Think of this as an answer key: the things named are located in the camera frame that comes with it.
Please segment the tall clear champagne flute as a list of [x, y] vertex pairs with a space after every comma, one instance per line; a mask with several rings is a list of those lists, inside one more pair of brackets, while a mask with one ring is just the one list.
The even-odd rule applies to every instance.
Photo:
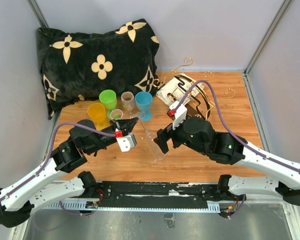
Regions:
[[159, 160], [163, 160], [166, 157], [166, 154], [162, 152], [162, 150], [160, 149], [160, 147], [155, 143], [154, 139], [156, 138], [156, 136], [151, 133], [150, 131], [147, 130], [147, 128], [144, 125], [143, 120], [146, 117], [146, 112], [145, 111], [139, 111], [137, 113], [131, 113], [130, 114], [130, 118], [138, 118], [138, 121], [140, 122], [141, 126], [143, 127], [144, 131], [145, 131], [145, 137], [144, 139], [147, 142], [147, 145], [152, 153], [152, 156], [154, 157], [154, 161], [159, 161]]

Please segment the gold and black wine glass rack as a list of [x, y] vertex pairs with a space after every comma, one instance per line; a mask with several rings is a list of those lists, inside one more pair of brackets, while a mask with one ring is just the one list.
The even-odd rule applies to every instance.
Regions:
[[217, 104], [226, 99], [232, 99], [235, 96], [235, 91], [232, 88], [224, 90], [224, 96], [220, 99], [213, 100], [205, 91], [203, 83], [197, 81], [187, 74], [178, 72], [181, 67], [188, 67], [194, 63], [191, 57], [184, 58], [184, 64], [172, 69], [166, 75], [171, 75], [170, 80], [155, 78], [153, 85], [157, 89], [156, 96], [166, 105], [167, 111], [171, 112], [179, 103], [185, 107], [188, 104], [194, 104], [193, 110], [188, 110], [187, 113], [192, 117], [199, 117], [208, 120], [211, 111], [217, 108]]

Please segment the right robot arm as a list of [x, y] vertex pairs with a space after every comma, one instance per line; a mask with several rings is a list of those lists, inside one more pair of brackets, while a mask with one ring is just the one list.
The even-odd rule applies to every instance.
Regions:
[[264, 177], [221, 175], [217, 196], [228, 200], [232, 196], [269, 195], [300, 206], [300, 163], [267, 152], [243, 137], [229, 132], [215, 131], [211, 123], [198, 117], [189, 117], [174, 126], [172, 123], [156, 133], [154, 142], [163, 153], [181, 145], [207, 156], [218, 164], [242, 166], [263, 173]]

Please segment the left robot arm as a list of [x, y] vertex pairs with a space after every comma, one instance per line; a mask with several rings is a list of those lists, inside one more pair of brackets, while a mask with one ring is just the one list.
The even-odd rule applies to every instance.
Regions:
[[72, 127], [69, 138], [58, 147], [49, 148], [46, 159], [19, 181], [0, 188], [0, 225], [16, 227], [38, 210], [66, 198], [91, 198], [102, 191], [89, 171], [55, 186], [48, 185], [87, 162], [86, 155], [96, 156], [99, 150], [117, 143], [122, 152], [137, 144], [133, 128], [138, 118], [112, 120], [110, 126], [97, 130], [91, 120], [83, 119]]

